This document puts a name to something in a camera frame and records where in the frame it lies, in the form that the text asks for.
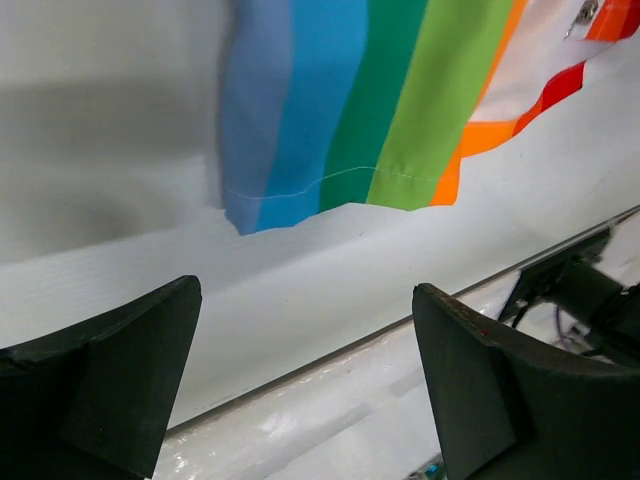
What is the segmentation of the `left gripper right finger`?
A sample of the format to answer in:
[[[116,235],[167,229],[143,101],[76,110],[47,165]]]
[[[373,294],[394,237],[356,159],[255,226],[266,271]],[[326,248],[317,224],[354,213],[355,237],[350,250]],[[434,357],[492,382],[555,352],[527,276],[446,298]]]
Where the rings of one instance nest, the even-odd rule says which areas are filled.
[[[635,479],[639,373],[505,326],[430,284],[419,353],[451,479]]]

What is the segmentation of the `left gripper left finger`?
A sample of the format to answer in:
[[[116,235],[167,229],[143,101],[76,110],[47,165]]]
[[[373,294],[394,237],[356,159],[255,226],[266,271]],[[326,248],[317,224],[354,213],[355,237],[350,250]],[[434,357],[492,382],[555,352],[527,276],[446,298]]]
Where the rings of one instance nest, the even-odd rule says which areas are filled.
[[[152,478],[201,303],[182,276],[2,349],[2,478]]]

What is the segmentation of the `rainbow striped kids jacket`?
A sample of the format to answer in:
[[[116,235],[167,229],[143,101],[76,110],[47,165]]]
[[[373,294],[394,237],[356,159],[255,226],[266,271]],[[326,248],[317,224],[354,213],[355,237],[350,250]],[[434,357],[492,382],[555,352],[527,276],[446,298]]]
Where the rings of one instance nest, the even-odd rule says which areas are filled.
[[[222,94],[242,235],[349,203],[449,206],[465,158],[579,91],[635,1],[239,1]]]

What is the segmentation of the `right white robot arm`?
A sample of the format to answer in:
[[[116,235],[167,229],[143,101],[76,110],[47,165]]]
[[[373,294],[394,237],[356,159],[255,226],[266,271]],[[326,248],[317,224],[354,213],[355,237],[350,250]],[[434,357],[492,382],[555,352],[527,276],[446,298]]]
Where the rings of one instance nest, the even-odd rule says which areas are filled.
[[[520,276],[498,315],[515,328],[539,303],[556,306],[588,329],[588,356],[639,365],[639,286],[626,287],[595,267],[612,237],[610,228],[537,260]]]

